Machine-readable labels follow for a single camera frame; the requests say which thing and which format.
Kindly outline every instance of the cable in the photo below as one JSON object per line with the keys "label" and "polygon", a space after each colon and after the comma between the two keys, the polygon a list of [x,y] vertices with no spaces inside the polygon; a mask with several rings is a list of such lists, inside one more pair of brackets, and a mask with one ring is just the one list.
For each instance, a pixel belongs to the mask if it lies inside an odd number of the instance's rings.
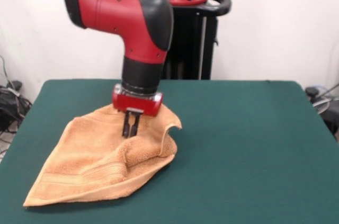
{"label": "cable", "polygon": [[320,99],[321,97],[325,96],[326,94],[330,93],[331,91],[333,91],[334,89],[336,89],[337,87],[339,87],[339,83],[336,84],[335,86],[333,86],[332,88],[330,88],[329,90],[327,90],[325,93],[319,95],[316,100]]}
{"label": "cable", "polygon": [[327,98],[325,100],[318,101],[316,103],[313,103],[313,107],[317,107],[317,106],[320,106],[322,104],[329,103],[329,102],[332,102],[332,101],[339,101],[339,97],[337,97],[337,98]]}
{"label": "cable", "polygon": [[311,86],[311,87],[317,88],[317,89],[322,89],[322,90],[324,90],[325,92],[328,91],[328,89],[327,89],[325,86],[322,86],[322,85],[313,85],[313,86]]}
{"label": "cable", "polygon": [[2,138],[0,138],[0,141],[3,142],[3,143],[6,143],[6,144],[11,144],[11,142],[6,141],[6,140],[4,140],[4,139],[2,139]]}
{"label": "cable", "polygon": [[6,66],[5,66],[5,59],[0,55],[0,59],[2,60],[2,70],[4,71],[5,77],[8,79],[7,72],[6,72]]}
{"label": "cable", "polygon": [[0,110],[4,111],[6,114],[8,114],[10,117],[12,117],[14,120],[20,122],[20,118],[16,117],[15,115],[13,115],[9,110],[3,108],[0,106]]}

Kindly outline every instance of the towel fold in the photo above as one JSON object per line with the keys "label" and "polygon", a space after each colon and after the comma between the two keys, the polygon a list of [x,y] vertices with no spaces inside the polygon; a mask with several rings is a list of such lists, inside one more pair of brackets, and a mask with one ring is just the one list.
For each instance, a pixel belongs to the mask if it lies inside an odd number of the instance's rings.
{"label": "towel fold", "polygon": [[138,135],[129,139],[122,137],[123,119],[112,105],[73,119],[23,206],[126,197],[174,159],[177,146],[168,130],[182,126],[166,106],[155,118],[141,116]]}

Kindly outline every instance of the orange towel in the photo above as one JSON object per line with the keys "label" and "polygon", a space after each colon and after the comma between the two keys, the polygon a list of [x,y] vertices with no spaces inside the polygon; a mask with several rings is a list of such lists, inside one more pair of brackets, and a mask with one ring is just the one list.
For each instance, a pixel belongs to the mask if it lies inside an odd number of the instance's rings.
{"label": "orange towel", "polygon": [[121,135],[123,118],[108,105],[71,121],[23,206],[126,197],[174,159],[168,130],[181,122],[166,106],[155,118],[141,116],[138,135],[129,139]]}

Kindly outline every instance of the black handle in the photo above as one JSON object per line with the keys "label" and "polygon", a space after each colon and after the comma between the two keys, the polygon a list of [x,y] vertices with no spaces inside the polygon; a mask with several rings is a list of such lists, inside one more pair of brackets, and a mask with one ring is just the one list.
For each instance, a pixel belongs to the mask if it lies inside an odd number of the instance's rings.
{"label": "black handle", "polygon": [[226,15],[232,7],[231,0],[213,0],[218,2],[218,5],[211,5],[208,3],[192,5],[192,6],[173,6],[176,15],[192,15],[214,17]]}

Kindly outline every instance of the green felt tabletop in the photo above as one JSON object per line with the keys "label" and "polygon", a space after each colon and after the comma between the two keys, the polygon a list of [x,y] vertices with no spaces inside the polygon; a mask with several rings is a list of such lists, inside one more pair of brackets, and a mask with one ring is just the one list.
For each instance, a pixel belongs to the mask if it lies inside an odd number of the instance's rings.
{"label": "green felt tabletop", "polygon": [[339,149],[294,82],[163,81],[173,162],[115,201],[22,204],[66,124],[114,80],[52,80],[0,163],[0,223],[339,223]]}

